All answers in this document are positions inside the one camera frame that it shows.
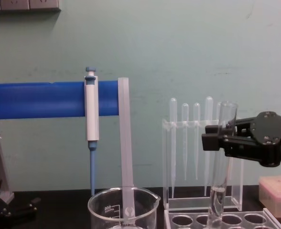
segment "micropipette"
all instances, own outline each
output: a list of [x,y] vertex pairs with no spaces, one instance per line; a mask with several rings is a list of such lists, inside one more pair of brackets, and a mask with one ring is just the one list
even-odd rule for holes
[[195,121],[195,135],[194,135],[194,161],[195,174],[198,180],[198,160],[199,160],[199,122],[200,122],[200,104],[194,104],[194,121]]
[[95,152],[99,140],[99,110],[98,110],[98,77],[95,76],[95,68],[86,68],[88,76],[85,76],[85,116],[86,139],[90,151],[91,194],[95,194]]
[[175,184],[175,164],[176,164],[176,122],[177,122],[177,100],[171,98],[169,102],[169,113],[171,128],[171,186],[172,186],[172,197],[174,194]]
[[[205,99],[205,113],[204,118],[206,120],[206,125],[209,125],[213,120],[213,98],[211,96]],[[206,190],[208,185],[208,175],[209,175],[209,156],[211,151],[205,152],[205,172],[204,172],[204,196],[206,197]]]
[[189,106],[182,104],[182,122],[183,122],[183,163],[184,163],[184,179],[186,180],[187,171],[187,126],[188,126]]

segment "black clamp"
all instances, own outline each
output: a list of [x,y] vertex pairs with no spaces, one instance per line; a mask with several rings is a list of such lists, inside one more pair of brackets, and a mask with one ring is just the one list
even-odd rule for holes
[[40,198],[35,198],[24,207],[11,208],[0,199],[0,229],[12,228],[13,226],[35,220],[37,206],[40,202]]
[[204,151],[223,148],[226,156],[258,161],[264,167],[281,163],[281,116],[261,112],[257,117],[205,127],[202,135]]

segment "pink box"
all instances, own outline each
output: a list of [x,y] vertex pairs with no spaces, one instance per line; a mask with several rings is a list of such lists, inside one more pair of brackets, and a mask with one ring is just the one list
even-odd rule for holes
[[259,178],[259,200],[277,218],[281,218],[281,176]]

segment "black table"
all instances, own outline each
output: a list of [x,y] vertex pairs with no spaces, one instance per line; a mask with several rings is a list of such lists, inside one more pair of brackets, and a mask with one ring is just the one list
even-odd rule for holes
[[[162,188],[149,188],[162,197]],[[33,198],[42,199],[36,221],[14,227],[15,229],[89,229],[90,214],[87,202],[90,190],[15,192],[12,206],[27,204]],[[259,211],[258,186],[245,186],[243,190],[243,211]],[[157,228],[164,228],[162,201],[157,212]]]

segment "light green wall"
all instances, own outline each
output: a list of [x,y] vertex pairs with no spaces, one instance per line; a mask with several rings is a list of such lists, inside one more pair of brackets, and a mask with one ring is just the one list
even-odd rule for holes
[[[62,0],[58,15],[0,15],[0,83],[81,81],[87,65],[101,80],[129,77],[135,184],[160,187],[169,98],[211,95],[237,102],[240,117],[281,114],[281,1]],[[84,124],[0,121],[13,189],[89,188]],[[120,186],[118,118],[100,126],[97,187]],[[281,174],[245,170],[245,184]]]

